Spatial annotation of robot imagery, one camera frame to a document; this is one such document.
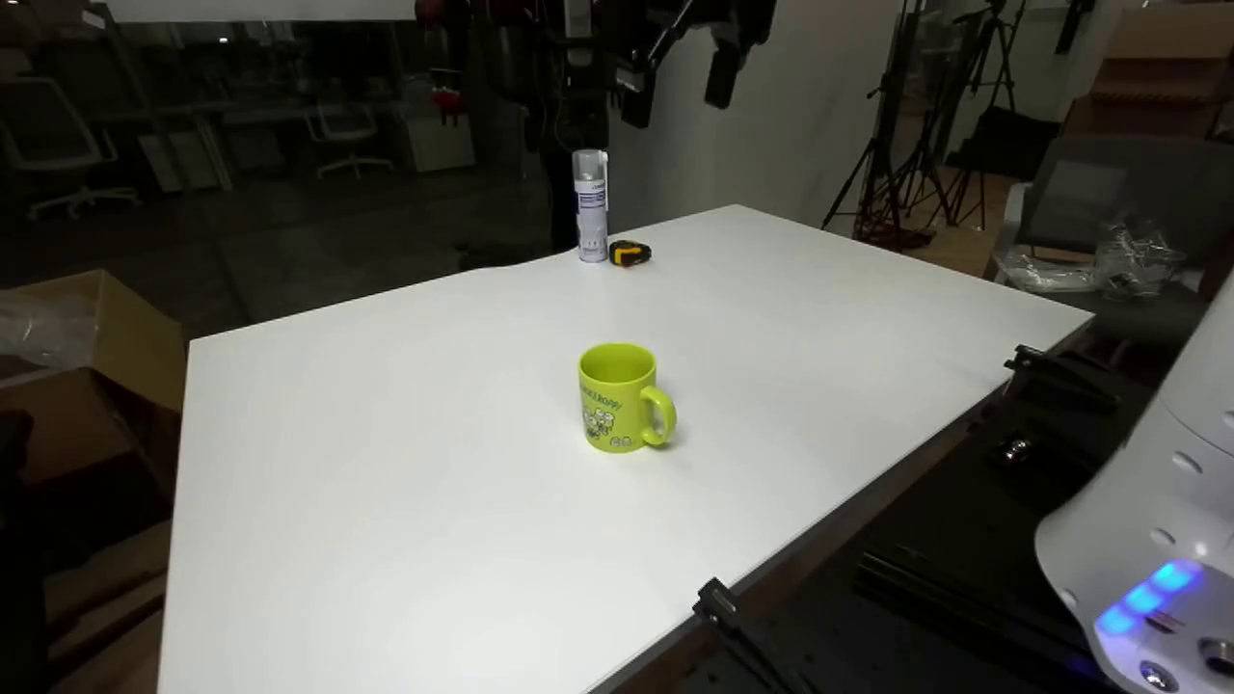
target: white table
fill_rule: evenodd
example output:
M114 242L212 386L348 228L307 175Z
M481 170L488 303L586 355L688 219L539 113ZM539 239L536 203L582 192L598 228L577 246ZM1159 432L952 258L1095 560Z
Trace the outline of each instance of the white table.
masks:
M598 688L1087 319L752 207L631 239L195 338L163 689ZM680 446L586 446L600 338Z

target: blue light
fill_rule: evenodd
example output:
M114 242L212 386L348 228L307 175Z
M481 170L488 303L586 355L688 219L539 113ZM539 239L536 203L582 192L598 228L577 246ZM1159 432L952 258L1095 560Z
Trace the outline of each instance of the blue light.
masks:
M1159 609L1159 593L1150 589L1150 587L1135 587L1122 603L1127 603L1135 613L1153 613L1153 609Z
M1118 605L1109 605L1095 623L1100 623L1104 631L1109 631L1109 635L1122 635L1122 631L1135 629L1135 616L1122 613Z
M1184 589L1189 584L1197 584L1197 567L1184 567L1184 563L1166 563L1166 567L1153 575L1153 587L1159 587L1166 593L1176 593L1176 589Z

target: small bottle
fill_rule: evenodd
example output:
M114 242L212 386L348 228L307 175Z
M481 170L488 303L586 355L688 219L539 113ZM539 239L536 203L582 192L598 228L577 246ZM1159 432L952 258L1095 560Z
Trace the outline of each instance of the small bottle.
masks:
M604 261L608 249L608 152L576 152L577 258Z

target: mug handle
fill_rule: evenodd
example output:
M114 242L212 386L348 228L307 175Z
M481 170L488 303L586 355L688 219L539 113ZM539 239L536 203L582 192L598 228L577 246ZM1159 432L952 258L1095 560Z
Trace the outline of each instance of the mug handle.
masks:
M653 422L659 426L659 427L643 427L643 444L647 446L667 446L670 437L680 432L680 409L654 386L643 386L641 399L654 409Z

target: white robot part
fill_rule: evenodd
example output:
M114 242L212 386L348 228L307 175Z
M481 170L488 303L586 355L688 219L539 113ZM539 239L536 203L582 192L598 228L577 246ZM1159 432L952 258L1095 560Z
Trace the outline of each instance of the white robot part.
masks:
M1234 689L1234 283L1037 563L1127 689Z

